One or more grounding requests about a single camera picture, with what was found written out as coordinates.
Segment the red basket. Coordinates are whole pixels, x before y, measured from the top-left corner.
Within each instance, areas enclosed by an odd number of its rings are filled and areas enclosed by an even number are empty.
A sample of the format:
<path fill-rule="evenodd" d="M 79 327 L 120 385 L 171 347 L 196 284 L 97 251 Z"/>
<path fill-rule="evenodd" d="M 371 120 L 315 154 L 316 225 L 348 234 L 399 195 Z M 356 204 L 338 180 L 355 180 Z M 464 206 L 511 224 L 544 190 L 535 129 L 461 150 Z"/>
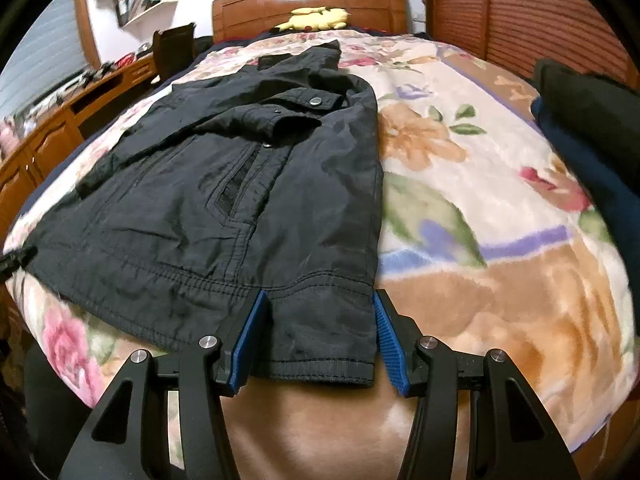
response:
<path fill-rule="evenodd" d="M 120 68 L 123 68 L 123 67 L 126 67 L 126 66 L 132 64 L 135 60 L 136 60 L 136 55 L 134 53 L 129 53 L 129 54 L 124 55 L 122 58 L 120 58 L 115 63 L 115 66 L 119 70 Z"/>

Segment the wooden desk cabinet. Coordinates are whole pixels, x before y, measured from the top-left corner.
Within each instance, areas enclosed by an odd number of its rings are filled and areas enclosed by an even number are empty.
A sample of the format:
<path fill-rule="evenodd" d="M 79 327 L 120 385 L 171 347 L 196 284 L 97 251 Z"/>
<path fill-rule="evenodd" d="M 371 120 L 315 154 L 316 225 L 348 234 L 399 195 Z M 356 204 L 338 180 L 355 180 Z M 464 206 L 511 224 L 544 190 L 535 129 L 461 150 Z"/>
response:
<path fill-rule="evenodd" d="M 16 151 L 1 163 L 1 234 L 6 235 L 29 195 L 80 144 L 151 89 L 151 55 L 115 70 L 47 112 Z"/>

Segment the dark wooden chair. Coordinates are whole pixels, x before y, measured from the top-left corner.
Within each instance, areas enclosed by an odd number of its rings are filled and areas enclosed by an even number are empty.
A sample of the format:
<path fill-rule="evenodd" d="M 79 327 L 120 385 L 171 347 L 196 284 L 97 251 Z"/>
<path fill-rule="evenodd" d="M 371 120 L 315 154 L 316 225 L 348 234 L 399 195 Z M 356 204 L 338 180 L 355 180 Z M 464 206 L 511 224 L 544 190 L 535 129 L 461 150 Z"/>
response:
<path fill-rule="evenodd" d="M 212 36 L 195 37 L 194 32 L 194 23 L 154 32 L 153 60 L 161 82 L 186 70 L 213 45 Z"/>

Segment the grey window blind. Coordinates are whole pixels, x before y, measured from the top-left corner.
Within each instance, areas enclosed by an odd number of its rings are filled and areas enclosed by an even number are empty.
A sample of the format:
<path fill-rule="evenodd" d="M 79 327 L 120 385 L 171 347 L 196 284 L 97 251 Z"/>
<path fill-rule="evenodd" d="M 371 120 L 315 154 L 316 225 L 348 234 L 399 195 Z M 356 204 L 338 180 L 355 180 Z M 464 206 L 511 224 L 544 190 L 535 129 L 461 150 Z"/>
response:
<path fill-rule="evenodd" d="M 87 66 L 75 0 L 52 0 L 29 27 L 1 73 L 1 117 L 25 108 Z"/>

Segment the louvered wooden wardrobe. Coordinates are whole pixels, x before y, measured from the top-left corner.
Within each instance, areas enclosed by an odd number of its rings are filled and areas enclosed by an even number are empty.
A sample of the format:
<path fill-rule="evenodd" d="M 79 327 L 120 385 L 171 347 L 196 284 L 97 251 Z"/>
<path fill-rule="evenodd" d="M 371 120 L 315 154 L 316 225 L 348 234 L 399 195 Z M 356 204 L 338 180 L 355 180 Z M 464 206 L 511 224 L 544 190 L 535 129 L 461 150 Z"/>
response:
<path fill-rule="evenodd" d="M 639 87 L 639 71 L 588 0 L 423 0 L 435 40 L 529 77 L 541 58 Z"/>

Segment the yellow plush toy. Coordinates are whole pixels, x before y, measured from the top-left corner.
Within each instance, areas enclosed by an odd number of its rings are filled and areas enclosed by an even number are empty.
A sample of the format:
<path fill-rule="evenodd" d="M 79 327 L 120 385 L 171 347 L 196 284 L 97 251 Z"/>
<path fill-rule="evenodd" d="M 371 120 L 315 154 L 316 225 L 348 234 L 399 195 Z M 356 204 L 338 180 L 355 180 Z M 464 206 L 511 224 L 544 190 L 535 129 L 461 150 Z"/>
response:
<path fill-rule="evenodd" d="M 298 30 L 316 32 L 317 30 L 341 29 L 348 24 L 349 13 L 342 8 L 317 6 L 316 8 L 298 8 L 291 11 L 288 20 L 274 26 L 279 32 Z"/>

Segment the black jacket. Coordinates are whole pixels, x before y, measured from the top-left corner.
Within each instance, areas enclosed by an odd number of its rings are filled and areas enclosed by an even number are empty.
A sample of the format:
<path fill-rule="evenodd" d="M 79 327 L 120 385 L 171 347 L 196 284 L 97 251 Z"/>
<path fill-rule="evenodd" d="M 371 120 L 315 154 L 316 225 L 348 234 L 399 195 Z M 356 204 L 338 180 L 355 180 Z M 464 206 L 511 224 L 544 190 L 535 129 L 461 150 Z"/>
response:
<path fill-rule="evenodd" d="M 341 55 L 330 41 L 175 86 L 38 222 L 27 273 L 174 351 L 260 289 L 259 374 L 370 385 L 378 106 Z"/>

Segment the dark folded clothes pile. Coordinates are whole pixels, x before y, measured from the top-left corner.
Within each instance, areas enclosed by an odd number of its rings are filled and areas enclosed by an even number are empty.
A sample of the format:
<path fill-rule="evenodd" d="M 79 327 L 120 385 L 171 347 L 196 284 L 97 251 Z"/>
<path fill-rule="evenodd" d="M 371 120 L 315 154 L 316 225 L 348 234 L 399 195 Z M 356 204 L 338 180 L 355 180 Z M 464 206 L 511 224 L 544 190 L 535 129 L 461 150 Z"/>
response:
<path fill-rule="evenodd" d="M 623 258 L 639 318 L 639 92 L 605 74 L 542 58 L 532 113 L 594 199 Z"/>

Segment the floral blanket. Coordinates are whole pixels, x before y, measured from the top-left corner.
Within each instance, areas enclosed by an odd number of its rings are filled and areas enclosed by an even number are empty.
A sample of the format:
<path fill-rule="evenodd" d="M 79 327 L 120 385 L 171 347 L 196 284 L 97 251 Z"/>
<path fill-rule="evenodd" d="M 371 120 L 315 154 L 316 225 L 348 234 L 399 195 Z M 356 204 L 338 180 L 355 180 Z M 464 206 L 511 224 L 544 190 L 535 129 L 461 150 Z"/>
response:
<path fill-rule="evenodd" d="M 341 46 L 340 69 L 367 81 L 378 106 L 382 219 L 373 286 L 451 348 L 506 350 L 580 474 L 595 477 L 639 423 L 629 399 L 638 340 L 625 263 L 589 192 L 536 126 L 535 90 L 448 44 L 348 30 L 211 53 L 87 146 L 16 217 L 4 249 L 22 246 L 175 86 L 330 41 Z M 9 291 L 52 370 L 87 404 L 99 400 L 127 352 L 170 351 L 102 321 L 27 271 L 10 279 Z M 377 356 L 370 385 L 260 374 L 224 404 L 245 479 L 393 477 L 413 411 Z"/>

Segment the wooden headboard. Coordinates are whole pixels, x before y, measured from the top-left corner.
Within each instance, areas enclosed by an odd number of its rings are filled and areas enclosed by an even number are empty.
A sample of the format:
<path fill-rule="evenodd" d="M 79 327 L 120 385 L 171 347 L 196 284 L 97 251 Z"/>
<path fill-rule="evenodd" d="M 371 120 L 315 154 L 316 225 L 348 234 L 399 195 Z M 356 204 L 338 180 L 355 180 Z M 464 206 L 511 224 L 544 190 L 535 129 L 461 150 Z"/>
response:
<path fill-rule="evenodd" d="M 285 22 L 298 8 L 342 8 L 352 26 L 402 35 L 408 32 L 407 0 L 215 0 L 213 42 L 253 38 Z"/>

